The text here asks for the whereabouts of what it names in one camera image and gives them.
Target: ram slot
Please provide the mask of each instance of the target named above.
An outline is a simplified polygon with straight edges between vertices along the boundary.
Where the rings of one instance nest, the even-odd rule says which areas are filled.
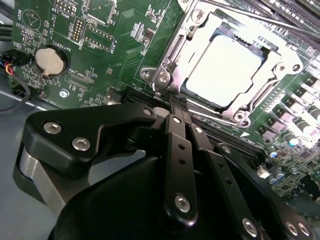
[[[269,9],[268,7],[266,7],[263,4],[259,3],[257,0],[244,0],[244,1],[246,3],[248,3],[250,6],[252,6],[256,11],[261,12],[265,17],[273,18],[274,20],[278,20],[280,22],[283,22],[283,23],[286,23],[286,24],[290,24],[290,22],[288,22],[287,20],[285,20],[283,17],[279,16],[278,14],[273,13],[271,11],[271,9]],[[310,38],[308,38],[307,36],[303,35],[302,33],[290,31],[290,34],[292,36],[294,36],[295,38],[305,42],[306,44],[308,44],[312,48],[320,51],[320,44],[318,44],[317,42],[311,40]]]
[[[320,3],[310,0],[296,0],[301,6],[310,11],[316,17],[320,18]]]

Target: capacitor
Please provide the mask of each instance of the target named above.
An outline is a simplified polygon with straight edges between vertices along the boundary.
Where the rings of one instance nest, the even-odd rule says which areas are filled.
[[[298,170],[297,167],[293,166],[293,167],[290,168],[290,172],[291,172],[293,175],[296,175],[296,174],[299,172],[299,170]]]
[[[292,189],[292,190],[291,190],[291,195],[292,195],[294,198],[298,197],[298,196],[299,196],[298,190],[297,190],[297,189]]]
[[[313,131],[312,126],[310,126],[306,121],[301,121],[296,126],[304,133],[304,134],[311,134]]]
[[[273,146],[268,146],[266,148],[267,153],[269,154],[270,158],[276,158],[278,156],[278,153],[276,149]]]
[[[302,185],[296,186],[296,190],[300,193],[303,194],[305,192],[305,188]]]
[[[278,182],[278,180],[276,179],[275,175],[273,174],[270,174],[265,180],[267,180],[267,182],[270,184],[270,185],[274,185]]]
[[[296,136],[293,135],[291,132],[285,134],[283,138],[291,147],[294,147],[299,144],[299,139],[296,138]]]
[[[311,116],[314,117],[318,122],[320,122],[320,109],[316,108],[310,112]]]
[[[275,175],[275,178],[277,180],[281,180],[285,177],[285,174],[281,171],[280,168],[276,168],[272,171],[273,175]]]

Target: microchip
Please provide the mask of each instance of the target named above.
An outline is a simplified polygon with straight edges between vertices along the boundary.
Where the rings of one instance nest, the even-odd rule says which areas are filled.
[[[278,150],[276,151],[276,153],[278,154],[278,156],[281,156],[281,157],[287,156],[287,153],[285,153],[285,152],[282,151],[281,149],[278,149]]]
[[[289,187],[288,185],[283,185],[281,188],[282,188],[283,190],[288,190],[290,187]]]
[[[301,158],[308,158],[311,156],[311,153],[308,151],[304,151],[303,153],[300,154]]]
[[[315,168],[317,166],[317,164],[315,164],[313,161],[309,162],[307,164],[310,168]]]
[[[272,129],[276,131],[282,131],[286,126],[279,121],[275,121],[271,126]]]
[[[291,115],[283,108],[280,108],[279,110],[277,110],[275,112],[275,115],[277,115],[277,117],[280,118],[281,120],[288,122],[288,123],[292,122],[292,120],[295,118],[295,116]]]
[[[155,35],[155,31],[153,31],[152,29],[148,28],[146,31],[145,31],[145,34],[144,34],[144,37],[148,38],[148,39],[152,39]]]
[[[259,133],[262,137],[264,137],[267,140],[271,140],[276,136],[276,133],[273,132],[271,129],[267,128],[266,126],[262,126],[259,129]]]

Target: silver screw head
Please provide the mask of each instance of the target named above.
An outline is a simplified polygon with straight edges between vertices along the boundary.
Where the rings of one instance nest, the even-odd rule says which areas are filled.
[[[297,231],[296,227],[292,225],[292,223],[286,221],[285,226],[289,230],[290,233],[292,233],[294,236],[298,236],[298,231]]]
[[[310,236],[310,232],[309,232],[309,230],[305,227],[305,225],[303,225],[302,223],[299,222],[299,223],[298,223],[298,226],[299,226],[301,232],[303,232],[304,235]]]
[[[231,153],[230,149],[229,149],[227,146],[223,146],[222,149],[223,149],[227,154],[230,154],[230,153]]]
[[[160,77],[160,82],[166,83],[168,81],[168,78],[166,76]]]
[[[174,120],[177,124],[180,124],[180,123],[181,123],[180,119],[177,118],[177,117],[173,117],[173,120]]]
[[[202,134],[202,130],[201,130],[200,127],[197,127],[197,126],[196,126],[196,127],[195,127],[195,130],[197,131],[198,134]]]
[[[248,218],[244,218],[242,220],[242,225],[244,229],[247,231],[247,233],[250,234],[252,237],[256,238],[258,236],[257,228]]]
[[[149,71],[143,71],[142,72],[142,77],[145,78],[145,79],[150,78],[150,72]]]
[[[191,19],[195,24],[201,24],[204,21],[205,12],[201,9],[196,9],[191,15]]]
[[[243,111],[238,111],[234,115],[234,120],[236,122],[241,122],[246,117],[246,114]]]
[[[72,141],[72,146],[75,150],[85,152],[90,148],[90,142],[84,137],[77,137]]]
[[[63,99],[69,97],[70,93],[67,89],[61,89],[59,92],[59,96],[62,97]]]
[[[62,131],[62,127],[60,124],[49,121],[43,125],[43,129],[48,133],[48,134],[58,134]]]
[[[183,213],[190,211],[190,202],[182,195],[177,195],[174,199],[175,206]]]

